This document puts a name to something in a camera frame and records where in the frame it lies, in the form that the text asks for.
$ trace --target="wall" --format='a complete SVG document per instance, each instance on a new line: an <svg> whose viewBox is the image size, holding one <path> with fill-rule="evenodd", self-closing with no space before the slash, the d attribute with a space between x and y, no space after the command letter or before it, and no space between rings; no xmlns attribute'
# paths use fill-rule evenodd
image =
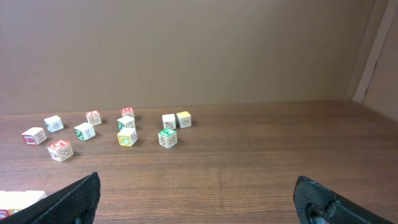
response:
<svg viewBox="0 0 398 224"><path fill-rule="evenodd" d="M373 5L0 1L0 114L342 99Z"/></svg>
<svg viewBox="0 0 398 224"><path fill-rule="evenodd" d="M363 104L398 121L398 11L384 42Z"/></svg>

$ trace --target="brown tabletop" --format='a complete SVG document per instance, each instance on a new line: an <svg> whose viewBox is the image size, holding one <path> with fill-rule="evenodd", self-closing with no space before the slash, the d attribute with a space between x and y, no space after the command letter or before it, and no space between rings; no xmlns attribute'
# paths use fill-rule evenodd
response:
<svg viewBox="0 0 398 224"><path fill-rule="evenodd" d="M162 114L189 111L171 149L159 145ZM97 171L95 223L298 223L295 181L306 175L398 222L398 126L339 101L135 110L138 141L116 137L120 111L83 142L73 127L84 112L0 116L0 190L52 194ZM65 129L26 146L21 134L59 115ZM71 142L74 155L51 159L46 146Z"/></svg>

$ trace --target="wood grain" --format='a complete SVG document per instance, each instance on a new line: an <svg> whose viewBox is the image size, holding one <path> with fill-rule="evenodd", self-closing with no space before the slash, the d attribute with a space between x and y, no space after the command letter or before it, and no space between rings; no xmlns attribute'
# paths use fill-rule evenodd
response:
<svg viewBox="0 0 398 224"><path fill-rule="evenodd" d="M193 126L159 146L161 115L188 110ZM363 106L271 103L136 110L138 142L118 145L119 111L100 111L96 137L78 140L83 112L59 113L65 130L26 146L21 133L53 114L0 116L0 190L54 193L97 171L95 223L298 223L299 175L398 222L398 126ZM69 140L75 155L50 158L46 145Z"/></svg>

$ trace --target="beige wall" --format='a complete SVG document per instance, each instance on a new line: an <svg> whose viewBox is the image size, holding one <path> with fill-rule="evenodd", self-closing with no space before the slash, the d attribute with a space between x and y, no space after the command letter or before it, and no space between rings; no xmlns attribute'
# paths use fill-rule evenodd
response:
<svg viewBox="0 0 398 224"><path fill-rule="evenodd" d="M398 12L366 92L364 105L398 121Z"/></svg>
<svg viewBox="0 0 398 224"><path fill-rule="evenodd" d="M373 6L0 1L0 114L341 99Z"/></svg>

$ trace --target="wooden table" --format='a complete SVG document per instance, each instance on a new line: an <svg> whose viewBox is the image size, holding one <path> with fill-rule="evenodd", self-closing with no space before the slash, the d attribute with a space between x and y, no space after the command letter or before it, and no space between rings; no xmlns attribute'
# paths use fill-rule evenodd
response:
<svg viewBox="0 0 398 224"><path fill-rule="evenodd" d="M162 114L188 110L193 126L159 146ZM97 171L95 223L298 223L299 175L398 222L398 126L340 101L136 110L138 142L118 144L119 111L100 111L96 137L78 140L83 112L56 113L66 128L26 146L21 134L54 114L0 116L0 190L52 194ZM46 146L71 142L75 155Z"/></svg>

